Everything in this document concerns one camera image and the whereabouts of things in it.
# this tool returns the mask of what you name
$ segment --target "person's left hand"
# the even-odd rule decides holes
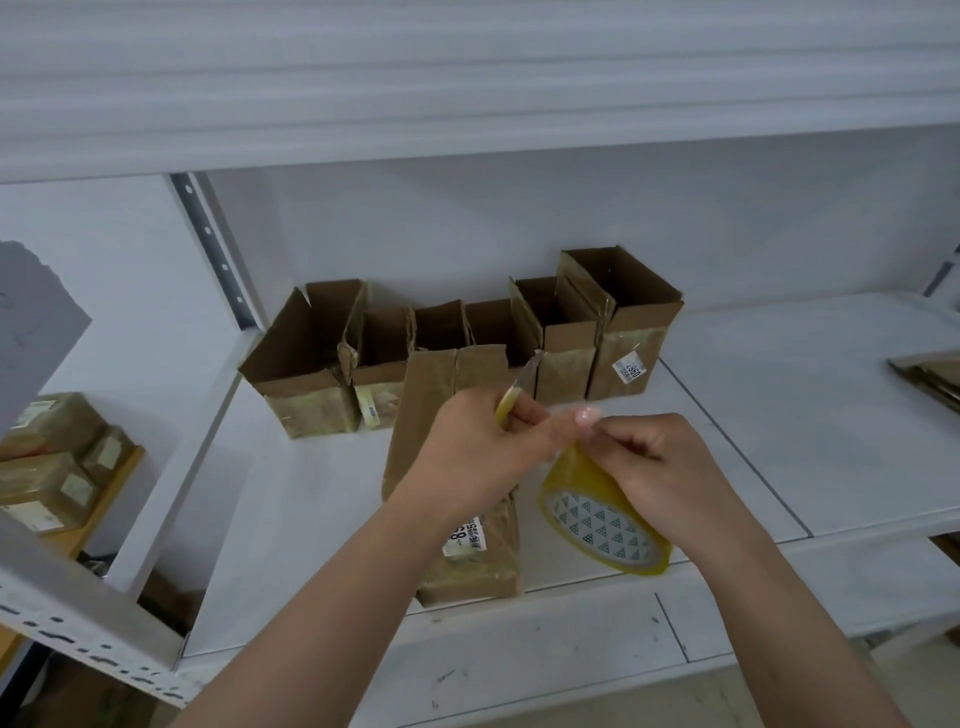
[[[417,460],[396,486],[418,497],[452,530],[510,493],[527,471],[587,436],[600,419],[596,407],[577,406],[553,416],[522,394],[507,429],[494,413],[505,388],[458,392],[437,413]]]

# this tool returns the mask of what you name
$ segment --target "manicured nail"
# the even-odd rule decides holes
[[[573,419],[580,427],[593,427],[600,421],[601,417],[603,417],[603,412],[600,411],[599,407],[584,407],[577,411]]]

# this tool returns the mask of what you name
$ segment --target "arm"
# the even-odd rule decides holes
[[[591,457],[707,581],[765,725],[909,725],[683,417],[596,430]]]
[[[348,725],[449,534],[599,417],[588,407],[549,417],[521,397],[505,432],[493,419],[502,395],[466,390],[444,405],[390,499],[190,703],[176,728]]]

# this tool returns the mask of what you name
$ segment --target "clear packing tape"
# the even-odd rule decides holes
[[[663,573],[673,546],[645,521],[616,480],[574,445],[540,486],[540,510],[572,546],[595,561],[640,576]]]

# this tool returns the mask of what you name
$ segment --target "white label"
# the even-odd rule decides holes
[[[117,458],[120,457],[122,446],[120,441],[112,437],[107,437],[104,448],[100,450],[100,457],[97,458],[97,465],[102,465],[111,471],[116,467]]]
[[[27,408],[20,413],[18,418],[16,418],[16,422],[13,423],[13,427],[11,427],[11,429],[26,427],[34,421],[37,415],[42,415],[56,403],[56,400],[37,400],[30,402],[30,404],[27,405]]]
[[[360,411],[363,413],[363,423],[367,429],[380,426],[380,416],[376,414],[376,405],[373,404],[373,395],[367,387],[357,387],[357,401],[360,402]]]
[[[624,384],[630,384],[634,379],[640,378],[647,373],[647,368],[643,366],[640,357],[636,352],[630,352],[622,359],[613,362],[613,370],[620,377]]]
[[[469,556],[471,553],[486,550],[487,539],[483,535],[483,526],[480,525],[479,518],[464,523],[450,534],[450,538],[444,544],[444,556],[450,558]]]
[[[14,505],[0,506],[8,515],[23,523],[27,528],[37,533],[63,528],[63,521],[54,516],[50,510],[37,501],[30,503],[15,503]]]
[[[79,475],[70,474],[63,481],[60,492],[73,500],[81,508],[85,508],[93,495],[93,486]]]

